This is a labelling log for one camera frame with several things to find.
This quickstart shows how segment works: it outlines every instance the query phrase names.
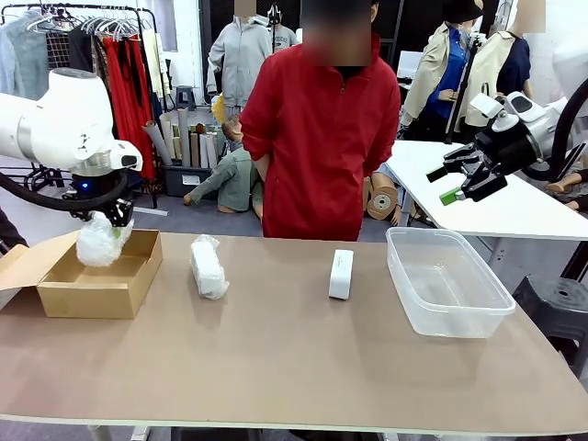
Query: green jacket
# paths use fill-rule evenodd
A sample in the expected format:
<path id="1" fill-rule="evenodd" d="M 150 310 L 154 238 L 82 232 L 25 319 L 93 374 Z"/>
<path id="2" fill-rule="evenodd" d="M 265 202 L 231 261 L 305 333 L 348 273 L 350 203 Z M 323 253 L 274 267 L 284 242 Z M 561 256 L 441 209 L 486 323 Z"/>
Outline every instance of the green jacket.
<path id="1" fill-rule="evenodd" d="M 241 141 L 234 143 L 237 150 L 227 154 L 212 170 L 212 175 L 190 193 L 196 204 L 204 195 L 219 190 L 219 204 L 235 211 L 249 209 L 251 189 L 258 173 L 251 161 L 251 155 L 243 148 Z"/>

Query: table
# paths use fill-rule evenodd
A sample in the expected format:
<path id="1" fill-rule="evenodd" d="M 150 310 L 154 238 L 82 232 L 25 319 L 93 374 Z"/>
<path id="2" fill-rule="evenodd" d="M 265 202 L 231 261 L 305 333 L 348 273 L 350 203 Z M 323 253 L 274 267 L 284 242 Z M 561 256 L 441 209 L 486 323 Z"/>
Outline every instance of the table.
<path id="1" fill-rule="evenodd" d="M 489 340 L 423 337 L 382 243 L 219 237 L 231 282 L 201 299 L 191 234 L 134 321 L 47 319 L 34 289 L 0 311 L 0 417 L 94 425 L 314 428 L 420 434 L 588 432 L 588 395 L 517 310 Z M 349 301 L 328 298 L 336 248 Z"/>
<path id="2" fill-rule="evenodd" d="M 506 177 L 506 188 L 480 202 L 468 199 L 443 206 L 439 197 L 460 187 L 465 176 L 450 174 L 430 183 L 426 175 L 443 165 L 445 154 L 460 146 L 396 141 L 387 164 L 397 182 L 407 190 L 401 226 L 407 225 L 414 200 L 438 228 L 464 235 L 497 237 L 490 261 L 494 270 L 500 267 L 508 252 L 508 238 L 588 240 L 587 219 L 515 175 Z"/>

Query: bubble wrapped package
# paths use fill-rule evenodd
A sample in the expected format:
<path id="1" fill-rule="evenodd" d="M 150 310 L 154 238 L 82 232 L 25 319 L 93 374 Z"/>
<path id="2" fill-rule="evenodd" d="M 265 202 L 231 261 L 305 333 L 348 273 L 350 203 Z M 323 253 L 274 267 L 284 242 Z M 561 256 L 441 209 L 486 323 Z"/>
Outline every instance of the bubble wrapped package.
<path id="1" fill-rule="evenodd" d="M 211 300 L 222 298 L 229 287 L 217 257 L 217 246 L 219 241 L 207 234 L 199 235 L 190 246 L 190 265 L 198 285 L 198 293 Z"/>
<path id="2" fill-rule="evenodd" d="M 75 245 L 77 259 L 86 266 L 110 266 L 120 257 L 134 220 L 123 228 L 113 227 L 104 213 L 96 211 L 80 230 Z"/>

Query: man in red jacket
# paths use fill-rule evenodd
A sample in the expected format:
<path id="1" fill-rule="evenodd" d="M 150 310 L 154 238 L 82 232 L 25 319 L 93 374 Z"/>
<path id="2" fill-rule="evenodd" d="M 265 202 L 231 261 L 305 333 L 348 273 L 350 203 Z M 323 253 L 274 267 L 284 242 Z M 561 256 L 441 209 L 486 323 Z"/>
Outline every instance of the man in red jacket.
<path id="1" fill-rule="evenodd" d="M 371 33 L 378 0 L 307 4 L 305 44 L 261 68 L 243 144 L 266 181 L 265 237 L 356 241 L 363 181 L 391 156 L 400 90 Z"/>

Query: stool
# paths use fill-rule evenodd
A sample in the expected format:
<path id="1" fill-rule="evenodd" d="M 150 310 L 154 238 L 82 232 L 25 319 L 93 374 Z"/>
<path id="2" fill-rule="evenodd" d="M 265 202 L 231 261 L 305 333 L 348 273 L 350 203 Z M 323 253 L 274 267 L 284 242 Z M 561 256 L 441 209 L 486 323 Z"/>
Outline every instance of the stool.
<path id="1" fill-rule="evenodd" d="M 175 88 L 175 108 L 196 109 L 194 91 L 189 85 L 179 85 Z"/>
<path id="2" fill-rule="evenodd" d="M 588 359 L 588 288 L 567 278 L 528 276 L 513 297 L 579 378 Z"/>

